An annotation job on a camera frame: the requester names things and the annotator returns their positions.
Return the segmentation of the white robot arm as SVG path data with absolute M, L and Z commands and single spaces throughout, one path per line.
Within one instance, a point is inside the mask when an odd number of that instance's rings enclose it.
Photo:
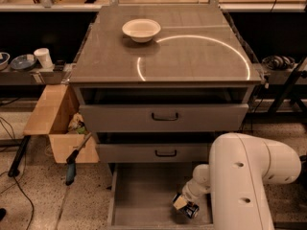
M 196 201 L 211 197 L 215 230 L 274 230 L 266 184 L 289 184 L 299 177 L 301 162 L 288 145 L 242 133 L 227 133 L 212 144 L 209 162 L 173 199 L 174 207 L 192 219 Z

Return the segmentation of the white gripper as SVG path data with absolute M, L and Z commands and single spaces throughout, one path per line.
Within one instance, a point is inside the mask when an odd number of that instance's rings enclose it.
M 196 180 L 189 180 L 182 188 L 182 194 L 176 194 L 173 198 L 173 206 L 180 210 L 185 207 L 189 202 L 196 202 L 201 196 L 204 195 L 205 187 L 198 183 Z

